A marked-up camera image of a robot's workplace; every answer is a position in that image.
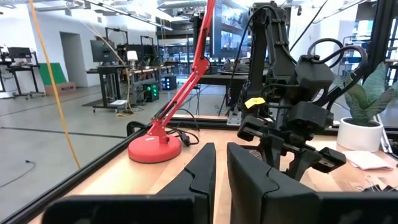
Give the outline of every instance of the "potted plant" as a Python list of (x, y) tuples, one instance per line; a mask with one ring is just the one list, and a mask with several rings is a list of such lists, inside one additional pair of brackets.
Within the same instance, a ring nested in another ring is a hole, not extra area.
[[(352, 82), (337, 76), (335, 84), (340, 88)], [(394, 99), (398, 82), (386, 90), (386, 66), (380, 63), (367, 77), (363, 85), (355, 84), (345, 93), (351, 118), (342, 118), (337, 135), (337, 144), (347, 149), (376, 152), (379, 150), (383, 125), (373, 121), (373, 117), (386, 109)]]

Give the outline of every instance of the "concrete floor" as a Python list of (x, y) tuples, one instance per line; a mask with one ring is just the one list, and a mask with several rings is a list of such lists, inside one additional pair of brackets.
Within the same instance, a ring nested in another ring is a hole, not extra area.
[[(202, 85), (200, 94), (200, 115), (217, 115), (216, 107), (221, 105), (224, 95), (223, 86)], [(62, 96), (62, 108), (68, 130), (76, 133), (125, 136), (126, 124), (131, 120), (148, 123), (161, 106), (168, 102), (175, 91), (163, 91), (160, 100), (143, 106), (145, 111), (138, 112), (132, 118), (117, 117), (112, 110), (97, 110), (83, 104), (100, 98), (100, 88), (78, 89), (75, 94)], [(335, 119), (349, 116), (344, 101), (339, 101), (332, 111)], [(397, 101), (389, 105), (390, 109), (383, 118), (396, 121)], [(183, 108), (195, 114), (197, 98), (193, 91), (190, 104)], [(65, 136), (59, 133), (21, 131), (4, 128), (30, 128), (48, 131), (63, 131), (55, 99), (38, 97), (26, 101), (24, 98), (0, 101), (0, 185), (14, 179), (31, 167), (25, 160), (34, 161), (36, 167), (19, 180), (0, 187), (0, 220), (6, 218), (31, 200), (53, 187), (77, 170)], [(121, 138), (100, 136), (71, 135), (80, 164), (92, 161), (115, 144)]]

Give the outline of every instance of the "wooden table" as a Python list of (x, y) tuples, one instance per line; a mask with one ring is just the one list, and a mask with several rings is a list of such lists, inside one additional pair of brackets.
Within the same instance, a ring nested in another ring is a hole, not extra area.
[[(215, 116), (199, 116), (199, 118), (222, 119)], [(236, 136), (236, 131), (202, 129), (200, 132), (192, 130), (190, 132), (197, 134), (200, 138), (200, 143), (190, 147), (183, 147), (182, 153), (175, 159), (160, 164), (140, 164), (130, 160), (127, 150), (125, 150), (67, 195), (156, 194), (182, 171), (203, 145), (213, 142), (216, 147), (217, 160), (214, 223), (229, 223), (231, 191), (226, 165), (227, 142), (257, 145), (259, 141), (256, 139), (253, 142), (246, 142)], [(327, 146), (332, 149), (344, 151), (345, 149), (336, 146), (335, 140), (336, 137), (334, 136), (315, 136), (315, 139), (308, 144), (319, 150)], [(393, 158), (381, 151), (376, 154), (393, 167), (396, 166), (397, 161)], [(281, 170), (285, 170), (292, 159), (292, 154), (282, 157), (280, 163)], [(302, 177), (301, 183), (317, 191), (358, 191), (355, 189), (357, 186), (369, 187), (365, 180), (367, 175), (370, 175), (373, 182), (379, 184), (382, 189), (386, 185), (398, 185), (397, 169), (393, 171), (361, 171), (354, 168), (350, 163), (330, 174), (324, 174), (309, 168)], [(40, 223), (40, 219), (41, 215), (32, 220), (31, 223)]]

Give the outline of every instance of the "yellow tag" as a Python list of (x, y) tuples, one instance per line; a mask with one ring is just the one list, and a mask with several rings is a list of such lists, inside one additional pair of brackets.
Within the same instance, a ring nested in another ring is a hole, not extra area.
[(265, 103), (266, 101), (262, 97), (257, 97), (257, 98), (251, 98), (250, 100), (247, 100), (244, 104), (246, 105), (246, 108), (249, 109), (250, 107), (254, 105), (260, 105)]

